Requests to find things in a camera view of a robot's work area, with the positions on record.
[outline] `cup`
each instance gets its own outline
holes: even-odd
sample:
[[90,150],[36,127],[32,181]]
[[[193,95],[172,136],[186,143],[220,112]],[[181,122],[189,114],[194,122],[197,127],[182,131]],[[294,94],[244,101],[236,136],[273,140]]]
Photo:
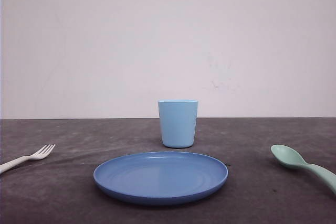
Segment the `cup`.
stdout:
[[198,101],[160,100],[158,104],[163,145],[170,148],[192,146]]

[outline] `blue plate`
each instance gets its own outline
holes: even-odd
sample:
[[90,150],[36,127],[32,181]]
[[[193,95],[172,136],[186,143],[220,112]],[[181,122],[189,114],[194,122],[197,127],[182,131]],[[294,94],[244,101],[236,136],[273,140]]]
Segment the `blue plate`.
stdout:
[[204,198],[226,181],[219,160],[190,152],[148,152],[99,165],[93,177],[107,195],[141,205],[175,205]]

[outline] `mint green spoon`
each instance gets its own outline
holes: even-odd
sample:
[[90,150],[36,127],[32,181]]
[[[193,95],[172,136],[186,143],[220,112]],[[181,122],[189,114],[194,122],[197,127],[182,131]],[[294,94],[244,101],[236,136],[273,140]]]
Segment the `mint green spoon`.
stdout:
[[271,151],[281,165],[290,169],[304,168],[315,173],[336,194],[336,175],[331,171],[314,164],[308,164],[301,155],[292,148],[276,144]]

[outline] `tabletop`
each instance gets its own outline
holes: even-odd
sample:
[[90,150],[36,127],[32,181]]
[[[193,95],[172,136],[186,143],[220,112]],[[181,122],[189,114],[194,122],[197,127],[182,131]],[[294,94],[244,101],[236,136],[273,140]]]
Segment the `tabletop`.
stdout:
[[[306,170],[277,163],[270,147],[296,149],[336,173],[336,118],[198,118],[195,143],[162,145],[159,119],[1,120],[1,163],[56,144],[40,161],[3,174],[1,223],[335,223],[336,196]],[[178,206],[138,206],[106,196],[93,181],[109,159],[187,151],[228,165],[211,196]]]

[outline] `fork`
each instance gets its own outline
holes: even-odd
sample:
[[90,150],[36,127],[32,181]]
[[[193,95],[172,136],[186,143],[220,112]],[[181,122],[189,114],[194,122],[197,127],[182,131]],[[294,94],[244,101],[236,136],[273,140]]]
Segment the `fork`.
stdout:
[[40,160],[47,157],[55,146],[56,146],[55,144],[46,144],[31,156],[18,157],[15,160],[0,165],[0,174],[27,160]]

